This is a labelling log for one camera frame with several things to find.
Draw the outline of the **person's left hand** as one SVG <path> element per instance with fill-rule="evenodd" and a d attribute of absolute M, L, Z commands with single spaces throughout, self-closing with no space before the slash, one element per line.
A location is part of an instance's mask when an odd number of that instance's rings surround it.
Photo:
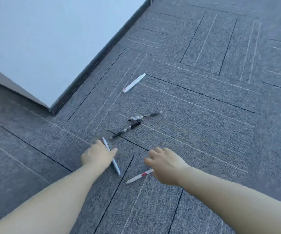
<path fill-rule="evenodd" d="M 103 173 L 112 163 L 112 158 L 108 157 L 108 150 L 101 140 L 96 140 L 82 154 L 81 164 L 88 165 L 90 168 Z"/>

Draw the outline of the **person's right hand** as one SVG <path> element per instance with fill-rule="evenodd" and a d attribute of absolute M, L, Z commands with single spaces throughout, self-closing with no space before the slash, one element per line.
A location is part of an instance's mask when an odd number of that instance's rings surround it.
<path fill-rule="evenodd" d="M 190 168 L 179 155 L 168 148 L 155 147 L 148 152 L 148 157 L 158 158 L 159 167 L 153 169 L 153 176 L 165 185 L 180 186 L 182 173 Z"/>

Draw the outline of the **white pen with dark clip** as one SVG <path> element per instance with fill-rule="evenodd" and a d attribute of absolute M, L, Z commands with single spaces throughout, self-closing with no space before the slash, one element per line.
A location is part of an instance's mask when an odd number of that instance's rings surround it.
<path fill-rule="evenodd" d="M 103 142 L 103 144 L 106 146 L 107 150 L 108 150 L 108 151 L 111 151 L 111 148 L 109 147 L 109 145 L 108 145 L 108 143 L 107 143 L 107 141 L 106 141 L 106 139 L 105 139 L 104 137 L 102 137 L 102 142 Z M 116 161 L 115 161 L 115 158 L 113 158 L 112 164 L 113 164 L 113 166 L 114 166 L 114 168 L 115 168 L 117 174 L 118 174 L 119 176 L 121 176 L 121 172 L 120 172 L 120 169 L 119 169 L 119 167 L 118 167 L 118 165 L 117 165 L 117 163 L 116 163 Z"/>

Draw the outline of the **person's left forearm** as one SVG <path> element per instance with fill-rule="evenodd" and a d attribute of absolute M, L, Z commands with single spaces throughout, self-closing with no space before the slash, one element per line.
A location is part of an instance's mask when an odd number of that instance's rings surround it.
<path fill-rule="evenodd" d="M 69 234 L 92 184 L 110 163 L 88 163 L 0 220 L 0 234 Z"/>

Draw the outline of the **person's right forearm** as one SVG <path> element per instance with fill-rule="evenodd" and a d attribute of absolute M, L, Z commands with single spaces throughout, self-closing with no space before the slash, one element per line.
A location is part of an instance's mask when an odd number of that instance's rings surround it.
<path fill-rule="evenodd" d="M 204 203 L 237 234 L 281 234 L 281 201 L 190 166 L 176 182 Z"/>

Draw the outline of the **white pen with red spot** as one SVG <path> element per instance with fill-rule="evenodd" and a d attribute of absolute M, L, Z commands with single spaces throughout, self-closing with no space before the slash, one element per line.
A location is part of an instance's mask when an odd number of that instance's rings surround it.
<path fill-rule="evenodd" d="M 141 179 L 142 177 L 146 177 L 148 174 L 152 173 L 153 171 L 154 171 L 153 169 L 149 169 L 149 170 L 147 170 L 147 171 L 145 171 L 145 172 L 143 172 L 143 173 L 141 173 L 141 174 L 139 174 L 139 175 L 137 175 L 137 176 L 135 176 L 135 177 L 129 179 L 129 180 L 126 182 L 126 184 L 130 184 L 130 183 L 132 183 L 132 182 L 135 182 L 136 180 Z"/>

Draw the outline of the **black pen with white print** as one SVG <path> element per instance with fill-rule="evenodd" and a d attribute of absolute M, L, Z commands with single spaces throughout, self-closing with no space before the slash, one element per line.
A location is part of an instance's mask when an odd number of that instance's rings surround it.
<path fill-rule="evenodd" d="M 139 126 L 141 123 L 142 123 L 142 121 L 141 121 L 141 120 L 140 120 L 140 121 L 137 121 L 137 122 L 132 123 L 132 124 L 131 124 L 130 126 L 128 126 L 127 128 L 125 128 L 125 129 L 123 129 L 123 130 L 119 131 L 118 133 L 116 133 L 116 134 L 114 134 L 112 137 L 110 137 L 110 140 L 115 139 L 115 138 L 117 138 L 117 137 L 121 136 L 122 134 L 126 133 L 127 131 L 129 131 L 129 130 L 132 130 L 132 129 L 136 128 L 136 127 L 137 127 L 137 126 Z"/>

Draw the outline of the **clear pen with black grip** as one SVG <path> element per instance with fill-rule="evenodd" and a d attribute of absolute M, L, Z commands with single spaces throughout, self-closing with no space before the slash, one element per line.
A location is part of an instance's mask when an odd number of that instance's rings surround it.
<path fill-rule="evenodd" d="M 139 115 L 139 116 L 134 116 L 128 119 L 129 122 L 134 122 L 134 121 L 142 121 L 144 118 L 149 118 L 149 117 L 155 117 L 157 115 L 162 114 L 162 111 L 158 111 L 155 113 L 150 113 L 150 114 L 146 114 L 146 115 Z"/>

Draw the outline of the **white pen with red end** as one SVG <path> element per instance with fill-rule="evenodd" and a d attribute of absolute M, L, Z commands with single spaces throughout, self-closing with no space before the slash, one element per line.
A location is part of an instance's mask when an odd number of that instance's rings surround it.
<path fill-rule="evenodd" d="M 126 93 L 128 92 L 131 88 L 133 88 L 138 82 L 140 82 L 144 77 L 146 76 L 146 74 L 142 74 L 139 77 L 137 77 L 135 80 L 133 80 L 129 85 L 127 85 L 125 88 L 123 88 L 122 92 Z"/>

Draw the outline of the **dark wall baseboard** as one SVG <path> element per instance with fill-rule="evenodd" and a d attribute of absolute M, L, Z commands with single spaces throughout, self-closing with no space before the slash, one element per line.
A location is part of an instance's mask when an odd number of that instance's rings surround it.
<path fill-rule="evenodd" d="M 121 40 L 127 31 L 135 24 L 141 15 L 152 5 L 153 0 L 145 0 L 144 3 L 135 11 L 128 21 L 120 28 L 120 30 L 111 38 L 111 40 L 103 47 L 103 49 L 94 57 L 94 59 L 85 67 L 79 76 L 71 83 L 64 93 L 57 99 L 48 111 L 55 115 L 68 102 L 72 95 L 79 89 L 84 81 L 92 74 L 94 69 L 103 61 L 113 47 Z"/>

